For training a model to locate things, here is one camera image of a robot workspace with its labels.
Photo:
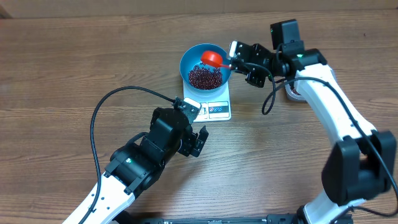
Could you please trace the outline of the orange scoop with blue handle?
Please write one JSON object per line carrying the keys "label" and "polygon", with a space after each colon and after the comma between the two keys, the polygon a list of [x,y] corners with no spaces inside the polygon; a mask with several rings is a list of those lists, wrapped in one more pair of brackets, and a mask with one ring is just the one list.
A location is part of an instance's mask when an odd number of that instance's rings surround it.
{"label": "orange scoop with blue handle", "polygon": [[204,63],[205,65],[209,65],[215,68],[230,68],[230,65],[225,65],[223,63],[223,58],[220,54],[214,52],[214,51],[204,51],[201,58],[201,62]]}

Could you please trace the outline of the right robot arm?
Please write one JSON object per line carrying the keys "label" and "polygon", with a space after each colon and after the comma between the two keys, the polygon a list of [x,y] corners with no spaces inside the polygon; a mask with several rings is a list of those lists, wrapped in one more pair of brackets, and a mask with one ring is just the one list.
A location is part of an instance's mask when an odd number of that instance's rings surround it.
{"label": "right robot arm", "polygon": [[230,69],[262,88],[291,86],[310,105],[326,129],[332,150],[322,170],[322,192],[300,207],[294,223],[351,223],[351,212],[379,194],[396,190],[393,178],[397,141],[378,131],[339,87],[333,69],[318,49],[306,49],[295,19],[270,26],[272,50],[233,41]]}

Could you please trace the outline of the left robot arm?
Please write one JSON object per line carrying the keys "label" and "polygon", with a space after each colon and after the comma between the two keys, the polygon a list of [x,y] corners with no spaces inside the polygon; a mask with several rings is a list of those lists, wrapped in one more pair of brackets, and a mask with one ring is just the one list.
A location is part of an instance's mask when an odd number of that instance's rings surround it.
{"label": "left robot arm", "polygon": [[150,130],[116,150],[90,194],[65,223],[110,223],[140,194],[158,181],[176,154],[198,157],[208,137],[205,128],[194,133],[192,123],[201,104],[176,98],[171,108],[156,108]]}

